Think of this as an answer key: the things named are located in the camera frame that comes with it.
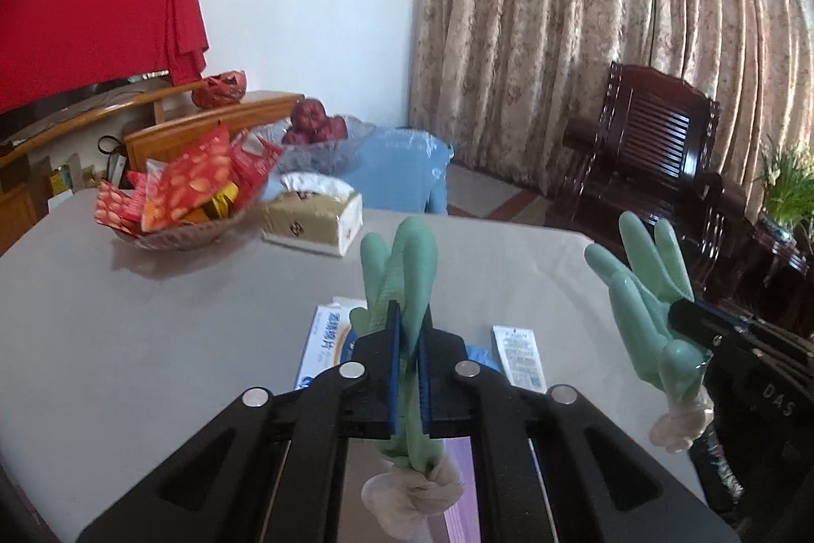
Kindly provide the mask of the tissue box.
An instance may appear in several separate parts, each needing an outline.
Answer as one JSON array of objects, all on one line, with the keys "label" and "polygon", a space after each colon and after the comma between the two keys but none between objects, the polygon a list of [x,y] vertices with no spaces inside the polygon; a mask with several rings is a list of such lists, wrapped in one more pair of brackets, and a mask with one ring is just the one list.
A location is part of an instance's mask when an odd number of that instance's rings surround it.
[{"label": "tissue box", "polygon": [[363,227],[363,196],[342,179],[288,172],[261,203],[266,243],[343,258]]}]

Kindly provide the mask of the green potted plant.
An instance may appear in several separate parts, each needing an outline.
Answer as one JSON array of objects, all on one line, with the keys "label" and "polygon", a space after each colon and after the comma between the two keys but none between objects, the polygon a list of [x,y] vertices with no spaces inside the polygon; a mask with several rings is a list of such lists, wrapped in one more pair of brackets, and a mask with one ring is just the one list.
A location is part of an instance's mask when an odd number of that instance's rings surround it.
[{"label": "green potted plant", "polygon": [[792,233],[803,220],[812,218],[812,153],[806,145],[780,145],[766,136],[760,158],[762,212]]}]

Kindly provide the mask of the white ointment tube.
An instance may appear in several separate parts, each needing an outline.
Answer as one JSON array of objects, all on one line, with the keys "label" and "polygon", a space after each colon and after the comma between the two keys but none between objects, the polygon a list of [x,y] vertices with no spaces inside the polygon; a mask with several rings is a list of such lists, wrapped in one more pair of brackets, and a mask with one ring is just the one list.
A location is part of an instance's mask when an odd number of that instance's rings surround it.
[{"label": "white ointment tube", "polygon": [[491,331],[502,370],[510,385],[545,394],[548,383],[543,375],[534,332],[531,329],[502,325],[494,325]]}]

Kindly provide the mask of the wooden tv cabinet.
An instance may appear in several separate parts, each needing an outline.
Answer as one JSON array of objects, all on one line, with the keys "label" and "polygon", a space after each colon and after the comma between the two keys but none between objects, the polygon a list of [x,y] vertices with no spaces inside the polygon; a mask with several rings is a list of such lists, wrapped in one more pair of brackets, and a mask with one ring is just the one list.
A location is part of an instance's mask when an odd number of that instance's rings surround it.
[{"label": "wooden tv cabinet", "polygon": [[91,96],[2,142],[2,250],[8,251],[48,214],[48,201],[76,179],[94,186],[108,169],[123,175],[149,158],[172,160],[217,125],[232,134],[290,116],[295,92],[250,91],[237,105],[199,109],[190,95],[203,81],[170,87],[161,78]]}]

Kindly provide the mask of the green rubber glove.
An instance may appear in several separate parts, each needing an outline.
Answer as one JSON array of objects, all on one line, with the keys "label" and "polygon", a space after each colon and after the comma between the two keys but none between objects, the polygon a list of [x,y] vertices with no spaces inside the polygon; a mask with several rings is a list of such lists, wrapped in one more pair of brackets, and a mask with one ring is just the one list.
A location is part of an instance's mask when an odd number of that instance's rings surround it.
[{"label": "green rubber glove", "polygon": [[432,298],[438,246],[425,222],[407,218],[390,244],[379,234],[366,234],[360,259],[367,307],[352,310],[353,331],[360,337],[382,331],[390,300],[400,304],[403,331],[397,433],[376,444],[389,469],[363,485],[362,502],[386,535],[411,541],[430,517],[443,514],[463,493],[457,463],[443,442],[422,432],[419,415],[415,350]]},{"label": "green rubber glove", "polygon": [[634,372],[665,394],[668,411],[651,427],[651,444],[683,452],[713,419],[713,403],[704,386],[711,353],[673,331],[668,321],[672,304],[694,299],[690,277],[668,220],[659,220],[649,230],[639,216],[625,211],[618,230],[624,261],[595,243],[585,249],[585,262],[607,287]]}]

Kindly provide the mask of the red cloth cover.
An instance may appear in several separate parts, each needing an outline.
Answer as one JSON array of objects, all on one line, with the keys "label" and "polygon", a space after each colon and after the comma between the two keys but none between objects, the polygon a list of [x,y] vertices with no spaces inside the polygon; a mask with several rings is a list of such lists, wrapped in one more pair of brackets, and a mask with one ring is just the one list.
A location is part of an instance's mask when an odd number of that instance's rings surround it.
[{"label": "red cloth cover", "polygon": [[2,0],[2,109],[137,74],[186,84],[207,49],[199,0]]}]

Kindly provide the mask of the patterned beige curtain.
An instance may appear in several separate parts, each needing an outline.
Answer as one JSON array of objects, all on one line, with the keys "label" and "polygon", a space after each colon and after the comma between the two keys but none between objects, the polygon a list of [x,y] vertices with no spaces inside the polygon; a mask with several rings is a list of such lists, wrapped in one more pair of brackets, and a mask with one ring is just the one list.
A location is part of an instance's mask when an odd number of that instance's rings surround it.
[{"label": "patterned beige curtain", "polygon": [[469,167],[552,193],[564,125],[613,63],[720,105],[712,165],[762,204],[765,144],[812,139],[812,0],[418,0],[409,121]]}]

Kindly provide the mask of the white blue medicine box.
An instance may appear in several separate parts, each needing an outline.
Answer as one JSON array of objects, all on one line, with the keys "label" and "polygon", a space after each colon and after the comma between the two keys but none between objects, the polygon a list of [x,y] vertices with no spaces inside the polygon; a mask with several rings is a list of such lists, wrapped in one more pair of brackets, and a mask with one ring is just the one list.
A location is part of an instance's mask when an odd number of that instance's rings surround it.
[{"label": "white blue medicine box", "polygon": [[351,311],[357,307],[366,309],[367,304],[364,300],[339,296],[331,303],[316,307],[295,379],[295,390],[306,389],[316,376],[351,359],[356,343]]}]

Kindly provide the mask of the glass bowl of apples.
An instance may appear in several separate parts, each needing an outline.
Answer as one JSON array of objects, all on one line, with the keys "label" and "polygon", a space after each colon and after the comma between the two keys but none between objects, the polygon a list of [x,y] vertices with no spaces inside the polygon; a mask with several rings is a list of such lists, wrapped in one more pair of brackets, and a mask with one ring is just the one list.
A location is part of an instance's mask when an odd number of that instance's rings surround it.
[{"label": "glass bowl of apples", "polygon": [[337,175],[352,164],[375,125],[355,116],[329,115],[316,98],[294,105],[287,119],[261,125],[254,134],[279,150],[275,170]]}]

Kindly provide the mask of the dark wooden side table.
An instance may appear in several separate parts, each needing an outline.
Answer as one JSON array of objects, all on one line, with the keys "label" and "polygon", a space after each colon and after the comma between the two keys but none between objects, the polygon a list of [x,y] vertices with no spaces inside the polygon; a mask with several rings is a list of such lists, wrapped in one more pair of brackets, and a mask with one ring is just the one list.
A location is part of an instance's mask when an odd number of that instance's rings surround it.
[{"label": "dark wooden side table", "polygon": [[812,255],[748,219],[730,223],[705,299],[812,339]]}]

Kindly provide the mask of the glass bowl of snacks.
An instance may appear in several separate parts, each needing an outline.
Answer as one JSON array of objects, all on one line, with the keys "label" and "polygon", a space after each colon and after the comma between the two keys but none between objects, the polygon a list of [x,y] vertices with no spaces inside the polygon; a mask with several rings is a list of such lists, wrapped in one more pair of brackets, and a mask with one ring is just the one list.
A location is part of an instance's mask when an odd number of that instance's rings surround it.
[{"label": "glass bowl of snacks", "polygon": [[254,129],[218,125],[168,164],[131,171],[130,190],[103,181],[94,220],[136,248],[194,249],[214,243],[259,201],[283,149]]}]

